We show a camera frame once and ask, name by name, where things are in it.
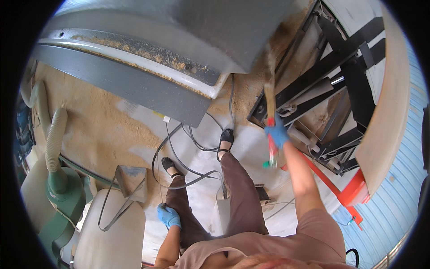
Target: black flat shoe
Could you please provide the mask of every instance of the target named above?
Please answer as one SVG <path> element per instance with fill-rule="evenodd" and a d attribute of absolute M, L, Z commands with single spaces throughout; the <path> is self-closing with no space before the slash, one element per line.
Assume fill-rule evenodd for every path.
<path fill-rule="evenodd" d="M 167 172 L 167 169 L 169 169 L 170 167 L 176 168 L 175 163 L 169 157 L 163 157 L 161 159 L 161 164 L 163 165 L 163 168 L 164 168 L 164 170 L 166 170 L 166 172 Z M 170 177 L 174 178 L 175 176 L 184 176 L 184 174 L 182 172 L 177 172 L 177 173 L 171 175 Z"/>
<path fill-rule="evenodd" d="M 221 141 L 230 142 L 231 143 L 230 148 L 229 149 L 219 149 L 219 147 L 221 146 Z M 224 131 L 222 131 L 221 137 L 219 138 L 218 151 L 216 153 L 217 161 L 219 161 L 218 153 L 219 152 L 230 152 L 231 147 L 233 146 L 233 142 L 234 142 L 233 130 L 227 128 Z"/>

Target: wooden board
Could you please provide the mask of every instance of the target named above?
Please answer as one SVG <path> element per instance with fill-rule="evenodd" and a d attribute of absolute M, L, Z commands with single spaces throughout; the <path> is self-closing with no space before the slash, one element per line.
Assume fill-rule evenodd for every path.
<path fill-rule="evenodd" d="M 381 185 L 406 128 L 409 109 L 409 60 L 399 25 L 382 6 L 386 33 L 386 64 L 381 95 L 364 139 L 355 154 L 370 196 Z"/>

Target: white plastic container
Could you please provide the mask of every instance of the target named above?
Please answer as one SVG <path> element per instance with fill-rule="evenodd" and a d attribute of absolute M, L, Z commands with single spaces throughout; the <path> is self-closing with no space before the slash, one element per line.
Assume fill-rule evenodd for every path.
<path fill-rule="evenodd" d="M 99 191 L 91 203 L 79 236 L 74 268 L 139 269 L 142 263 L 145 213 L 142 207 L 134 202 L 108 231 L 101 231 L 97 222 L 107 192 L 107 189 Z M 104 228 L 109 224 L 124 202 L 121 191 L 110 191 L 100 227 Z"/>

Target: black metal frame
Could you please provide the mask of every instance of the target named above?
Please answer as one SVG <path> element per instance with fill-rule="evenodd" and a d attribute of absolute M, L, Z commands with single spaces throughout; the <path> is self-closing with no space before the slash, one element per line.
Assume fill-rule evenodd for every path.
<path fill-rule="evenodd" d="M 307 21 L 312 19 L 312 16 L 310 16 L 307 18 Z M 385 38 L 376 43 L 372 48 L 369 48 L 368 42 L 372 41 L 384 30 L 384 24 L 382 17 L 374 18 L 351 37 L 347 37 L 346 40 L 344 40 L 335 24 L 328 19 L 319 15 L 318 24 L 323 32 L 323 37 L 319 40 L 320 44 L 324 44 L 320 51 L 321 55 L 327 43 L 330 44 L 333 51 L 322 59 L 320 59 L 321 55 L 319 55 L 313 67 L 276 95 L 276 109 L 282 112 L 285 104 L 311 89 L 323 78 L 327 77 L 330 72 L 340 67 L 341 72 L 336 74 L 332 78 L 332 81 L 341 77 L 344 77 L 344 81 L 335 84 L 333 90 L 299 104 L 296 111 L 283 118 L 283 122 L 285 126 L 293 124 L 294 121 L 298 120 L 308 111 L 346 88 L 347 94 L 345 93 L 342 97 L 349 97 L 348 106 L 338 103 L 335 112 L 328 121 L 327 127 L 323 131 L 321 140 L 331 131 L 330 128 L 336 129 L 331 131 L 332 136 L 334 136 L 325 143 L 317 143 L 317 146 L 320 147 L 319 153 L 313 151 L 305 152 L 335 174 L 342 175 L 358 167 L 355 158 L 351 160 L 350 158 L 364 136 L 375 109 L 366 71 L 385 58 Z M 362 54 L 360 57 L 357 55 L 358 50 Z M 338 117 L 338 113 L 341 113 L 341 111 L 344 113 L 347 112 L 347 115 L 352 111 L 354 120 L 357 122 L 357 127 L 338 136 L 347 119 L 347 115 Z M 257 121 L 254 121 L 254 123 L 257 123 L 261 127 L 264 126 L 267 110 L 263 93 L 259 96 L 250 111 L 248 120 L 251 116 Z M 328 165 L 328 162 L 334 157 L 339 157 L 340 160 L 343 160 L 343 163 L 339 164 L 340 169 Z"/>

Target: person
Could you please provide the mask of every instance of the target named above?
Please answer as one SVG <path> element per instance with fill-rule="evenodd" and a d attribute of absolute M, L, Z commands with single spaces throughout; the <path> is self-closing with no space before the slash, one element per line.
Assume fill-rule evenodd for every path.
<path fill-rule="evenodd" d="M 338 224 L 327 213 L 310 168 L 290 142 L 282 120 L 266 127 L 282 149 L 291 174 L 298 219 L 296 234 L 270 236 L 252 179 L 231 154 L 234 137 L 223 131 L 217 159 L 231 193 L 230 222 L 224 236 L 213 238 L 197 221 L 188 204 L 186 188 L 169 189 L 166 204 L 157 208 L 169 229 L 157 254 L 157 268 L 351 268 L 345 263 L 345 245 Z M 185 184 L 172 160 L 162 159 L 173 178 L 171 187 Z"/>

